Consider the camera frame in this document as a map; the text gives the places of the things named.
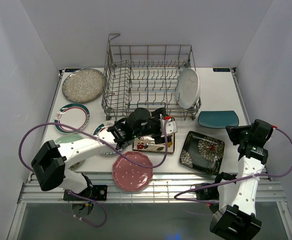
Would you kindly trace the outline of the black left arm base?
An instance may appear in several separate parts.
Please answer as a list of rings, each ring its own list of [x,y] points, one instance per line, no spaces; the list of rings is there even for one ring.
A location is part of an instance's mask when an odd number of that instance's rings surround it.
[[[74,196],[70,193],[68,193],[66,190],[64,191],[63,200],[64,201],[84,201],[85,199],[90,199],[94,201],[106,201],[107,200],[107,194],[108,194],[108,186],[107,185],[100,185],[95,184],[93,185],[91,180],[83,175],[87,182],[87,188],[85,188],[82,192],[76,193],[76,195],[80,196]]]

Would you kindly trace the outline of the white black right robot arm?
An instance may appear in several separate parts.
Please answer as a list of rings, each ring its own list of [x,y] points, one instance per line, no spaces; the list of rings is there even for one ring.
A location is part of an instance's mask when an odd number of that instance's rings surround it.
[[[226,127],[229,139],[238,147],[238,174],[221,173],[223,179],[212,185],[212,194],[219,203],[209,227],[224,240],[251,240],[261,230],[255,207],[258,174],[267,163],[264,146],[273,130],[271,124],[260,119],[247,126]]]

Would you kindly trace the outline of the teal square plate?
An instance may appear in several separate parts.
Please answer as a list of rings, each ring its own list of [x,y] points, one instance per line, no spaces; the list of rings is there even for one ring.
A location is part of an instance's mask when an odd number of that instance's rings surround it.
[[[233,110],[201,111],[198,115],[198,124],[204,128],[224,129],[226,126],[237,127],[239,118]]]

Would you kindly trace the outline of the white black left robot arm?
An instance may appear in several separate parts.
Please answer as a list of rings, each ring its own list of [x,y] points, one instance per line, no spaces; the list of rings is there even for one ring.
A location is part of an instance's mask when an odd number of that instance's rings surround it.
[[[95,135],[86,134],[85,138],[68,143],[44,142],[31,167],[43,192],[62,188],[86,200],[92,195],[93,185],[82,173],[70,170],[72,165],[107,150],[118,152],[139,137],[151,136],[157,143],[166,144],[177,131],[175,119],[164,107],[153,112],[139,107]]]

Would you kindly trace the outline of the white oval plate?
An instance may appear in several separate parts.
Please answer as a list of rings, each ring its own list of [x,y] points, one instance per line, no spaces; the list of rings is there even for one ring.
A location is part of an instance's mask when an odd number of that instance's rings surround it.
[[[175,97],[184,109],[191,108],[200,98],[201,81],[197,72],[191,68],[183,69],[177,78]]]

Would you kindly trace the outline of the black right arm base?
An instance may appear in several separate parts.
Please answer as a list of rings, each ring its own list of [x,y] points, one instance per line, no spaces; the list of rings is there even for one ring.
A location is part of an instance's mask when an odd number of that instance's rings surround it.
[[[215,177],[214,184],[221,183],[222,181],[230,181],[236,179],[236,174],[229,174],[226,172],[218,173]],[[219,192],[218,187],[205,188],[195,191],[196,199],[202,201],[218,200]]]

